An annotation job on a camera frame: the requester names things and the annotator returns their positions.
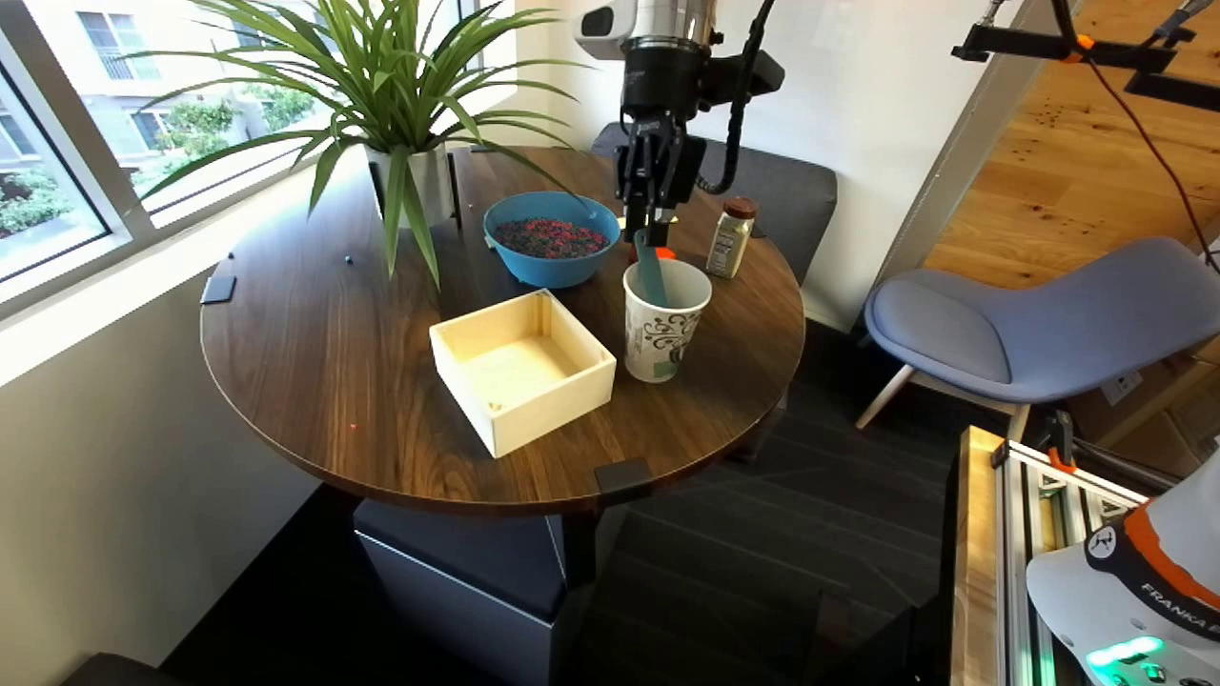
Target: wooden panel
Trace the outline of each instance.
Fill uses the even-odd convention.
[[[1106,42],[1145,42],[1169,12],[1173,5],[1096,0],[1074,25]],[[1202,39],[1179,48],[1169,71],[1220,84],[1220,12],[1188,25]],[[1102,71],[1117,91],[1132,76]],[[1181,174],[1202,225],[1220,217],[1220,114],[1127,91],[1122,100]],[[1037,286],[1153,231],[1195,239],[1169,174],[1085,66],[1049,61],[925,265]]]

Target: table top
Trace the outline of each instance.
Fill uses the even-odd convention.
[[[568,192],[615,201],[609,164],[592,154],[522,150]],[[774,244],[750,239],[736,277],[712,277],[712,305],[677,382],[639,385],[623,366],[609,403],[491,462],[436,373],[428,328],[522,293],[483,246],[482,214],[512,192],[552,188],[502,154],[454,154],[456,217],[436,225],[441,288],[414,246],[389,283],[378,201],[346,164],[325,201],[286,206],[217,274],[230,305],[202,305],[202,357],[231,410],[328,485],[461,509],[589,509],[639,497],[741,447],[780,401],[806,355],[802,288]],[[702,264],[716,206],[677,211],[671,246]],[[623,270],[559,302],[623,357]]]

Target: wooden box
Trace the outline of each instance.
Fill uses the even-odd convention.
[[[535,288],[430,333],[430,357],[491,457],[609,403],[615,355]]]

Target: floor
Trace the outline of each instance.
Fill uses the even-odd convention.
[[[768,448],[625,509],[559,682],[827,682],[935,597],[956,429],[1003,420],[906,389],[859,434],[888,373],[882,352],[813,322]],[[496,682],[392,618],[352,508],[319,488],[163,669],[193,686]]]

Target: cable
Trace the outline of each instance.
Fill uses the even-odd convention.
[[[1158,145],[1155,145],[1153,133],[1145,128],[1140,114],[1136,114],[1136,112],[1124,103],[1124,94],[1106,80],[1106,71],[1099,70],[1099,61],[1085,61],[1085,66],[1089,66],[1089,71],[1099,76],[1099,84],[1108,91],[1108,100],[1122,108],[1122,114],[1127,114],[1127,122],[1136,127],[1145,150],[1155,157],[1155,164],[1169,174],[1169,181],[1173,181],[1173,192],[1179,192],[1179,201],[1181,201],[1181,211],[1185,211],[1185,217],[1188,217],[1195,239],[1199,239],[1199,246],[1202,246],[1206,264],[1220,274],[1220,264],[1218,264],[1218,256],[1212,256],[1212,246],[1210,246],[1210,237],[1206,237],[1206,227],[1202,227],[1202,220],[1199,220],[1199,211],[1195,211],[1195,201],[1188,201],[1188,192],[1185,192],[1181,174],[1179,174],[1173,164],[1158,154]]]

